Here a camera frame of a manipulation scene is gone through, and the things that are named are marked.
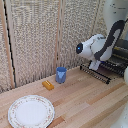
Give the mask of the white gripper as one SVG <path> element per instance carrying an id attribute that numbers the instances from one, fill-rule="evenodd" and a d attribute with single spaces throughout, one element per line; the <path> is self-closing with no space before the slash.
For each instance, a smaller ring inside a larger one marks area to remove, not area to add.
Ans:
<path id="1" fill-rule="evenodd" d="M 92 61 L 89 65 L 89 68 L 92 70 L 97 70 L 99 65 L 100 65 L 100 61 L 98 61 L 98 60 Z"/>

